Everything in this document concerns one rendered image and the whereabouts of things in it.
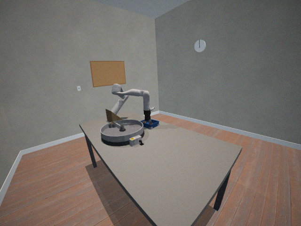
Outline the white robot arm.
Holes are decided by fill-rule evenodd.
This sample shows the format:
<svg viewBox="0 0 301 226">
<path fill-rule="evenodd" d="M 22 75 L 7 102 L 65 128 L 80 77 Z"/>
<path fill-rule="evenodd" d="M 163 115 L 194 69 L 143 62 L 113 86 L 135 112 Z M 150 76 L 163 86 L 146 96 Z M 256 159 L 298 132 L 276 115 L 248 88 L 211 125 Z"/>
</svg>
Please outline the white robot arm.
<svg viewBox="0 0 301 226">
<path fill-rule="evenodd" d="M 144 106 L 149 106 L 150 105 L 150 94 L 148 91 L 145 90 L 138 90 L 138 89 L 130 89 L 128 91 L 124 91 L 122 87 L 119 84 L 114 84 L 112 86 L 112 94 L 118 95 L 118 96 L 123 96 L 121 97 L 124 100 L 118 100 L 116 104 L 113 106 L 111 111 L 114 114 L 117 114 L 122 105 L 125 103 L 125 101 L 128 99 L 129 96 L 142 96 L 143 97 L 143 105 Z"/>
</svg>

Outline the blue crate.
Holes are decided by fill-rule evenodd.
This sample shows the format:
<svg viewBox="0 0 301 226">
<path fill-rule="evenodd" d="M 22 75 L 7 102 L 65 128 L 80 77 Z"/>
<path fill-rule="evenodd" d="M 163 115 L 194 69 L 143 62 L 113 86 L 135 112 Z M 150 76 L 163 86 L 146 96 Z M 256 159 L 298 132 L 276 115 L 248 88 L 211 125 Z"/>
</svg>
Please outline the blue crate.
<svg viewBox="0 0 301 226">
<path fill-rule="evenodd" d="M 145 120 L 142 120 L 141 122 L 143 123 L 143 121 L 145 121 Z M 159 121 L 157 121 L 157 120 L 151 120 L 151 122 L 152 122 L 151 125 L 149 124 L 149 121 L 145 121 L 145 122 L 146 123 L 143 123 L 143 127 L 149 128 L 149 129 L 153 129 L 154 127 L 159 125 Z"/>
</svg>

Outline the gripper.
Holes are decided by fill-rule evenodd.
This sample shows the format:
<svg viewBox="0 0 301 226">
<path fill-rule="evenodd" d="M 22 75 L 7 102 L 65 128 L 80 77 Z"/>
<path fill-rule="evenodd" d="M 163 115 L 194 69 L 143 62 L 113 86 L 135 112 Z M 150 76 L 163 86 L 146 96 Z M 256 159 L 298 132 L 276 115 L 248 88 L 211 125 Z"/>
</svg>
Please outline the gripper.
<svg viewBox="0 0 301 226">
<path fill-rule="evenodd" d="M 149 124 L 151 125 L 151 111 L 153 111 L 155 109 L 155 107 L 150 107 L 149 106 L 143 106 L 143 110 L 144 110 L 144 115 L 145 115 L 145 121 L 149 121 Z"/>
</svg>

